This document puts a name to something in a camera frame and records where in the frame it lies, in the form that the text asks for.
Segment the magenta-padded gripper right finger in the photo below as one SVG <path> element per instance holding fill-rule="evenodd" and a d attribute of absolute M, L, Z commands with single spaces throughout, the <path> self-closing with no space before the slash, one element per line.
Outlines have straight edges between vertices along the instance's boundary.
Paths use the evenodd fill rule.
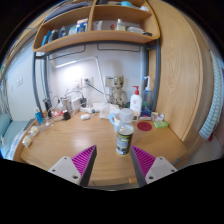
<path fill-rule="evenodd" d="M 164 157 L 154 157 L 134 145 L 131 146 L 130 155 L 137 182 L 140 187 L 155 182 L 156 180 L 177 171 L 177 169 Z"/>

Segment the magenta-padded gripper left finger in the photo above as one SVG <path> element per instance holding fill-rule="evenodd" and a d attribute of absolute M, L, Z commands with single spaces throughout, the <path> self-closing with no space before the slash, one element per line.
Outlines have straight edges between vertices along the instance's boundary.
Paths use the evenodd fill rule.
<path fill-rule="evenodd" d="M 93 145 L 73 157 L 63 156 L 49 172 L 76 185 L 87 187 L 96 156 L 97 147 Z"/>

